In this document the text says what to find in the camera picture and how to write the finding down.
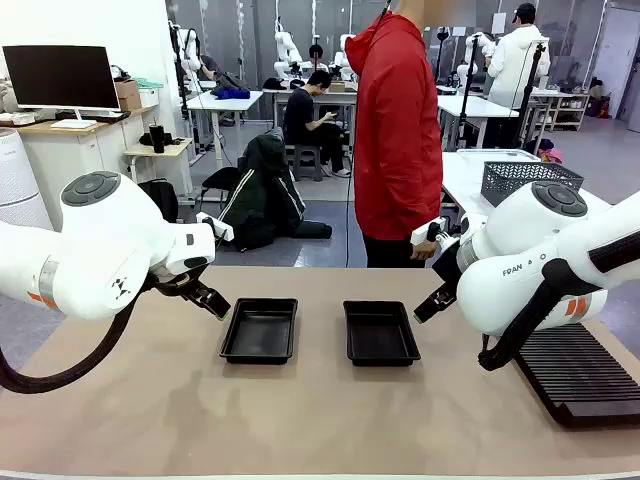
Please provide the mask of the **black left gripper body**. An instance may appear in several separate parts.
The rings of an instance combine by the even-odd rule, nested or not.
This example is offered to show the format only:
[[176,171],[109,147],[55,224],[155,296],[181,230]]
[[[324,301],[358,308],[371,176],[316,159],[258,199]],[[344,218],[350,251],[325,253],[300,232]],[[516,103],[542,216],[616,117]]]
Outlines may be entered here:
[[192,303],[207,303],[213,298],[212,289],[200,281],[206,268],[206,265],[196,267],[171,279],[152,275],[150,285],[167,297],[181,297]]

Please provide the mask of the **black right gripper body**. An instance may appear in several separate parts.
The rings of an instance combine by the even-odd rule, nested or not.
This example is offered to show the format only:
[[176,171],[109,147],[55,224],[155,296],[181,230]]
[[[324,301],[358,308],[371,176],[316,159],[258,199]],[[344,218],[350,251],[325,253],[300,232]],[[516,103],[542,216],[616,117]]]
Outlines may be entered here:
[[436,296],[454,296],[458,282],[469,266],[467,246],[459,239],[454,240],[433,264],[433,270],[443,284],[435,291]]

